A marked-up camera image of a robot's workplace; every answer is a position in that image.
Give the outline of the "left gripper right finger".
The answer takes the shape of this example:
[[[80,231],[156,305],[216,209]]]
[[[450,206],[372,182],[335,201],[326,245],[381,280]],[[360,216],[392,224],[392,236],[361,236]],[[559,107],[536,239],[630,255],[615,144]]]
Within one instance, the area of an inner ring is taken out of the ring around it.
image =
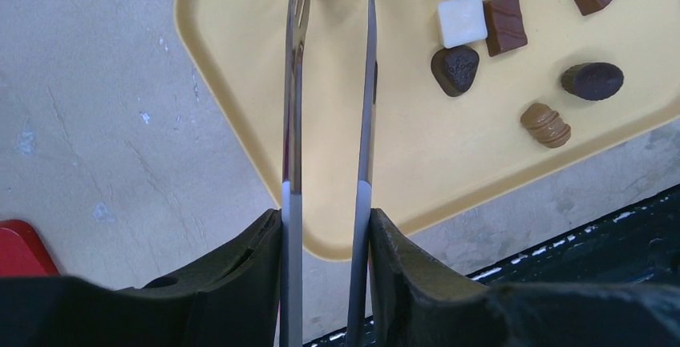
[[[370,291],[378,346],[526,346],[490,288],[370,214]]]

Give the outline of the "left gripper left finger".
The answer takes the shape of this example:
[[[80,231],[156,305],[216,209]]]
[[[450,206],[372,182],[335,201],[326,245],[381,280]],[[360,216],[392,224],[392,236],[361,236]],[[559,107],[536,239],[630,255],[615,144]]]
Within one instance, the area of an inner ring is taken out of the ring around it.
[[[124,293],[174,304],[176,346],[271,346],[280,298],[281,213],[269,209],[232,240]]]

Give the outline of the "metal tongs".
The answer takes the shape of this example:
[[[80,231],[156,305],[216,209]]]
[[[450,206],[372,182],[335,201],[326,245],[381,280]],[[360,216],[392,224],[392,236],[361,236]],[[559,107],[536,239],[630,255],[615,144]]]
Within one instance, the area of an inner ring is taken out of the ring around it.
[[[311,0],[288,0],[281,185],[281,346],[302,345],[302,83]],[[366,68],[358,156],[346,345],[363,344],[378,82],[375,0],[367,2]]]

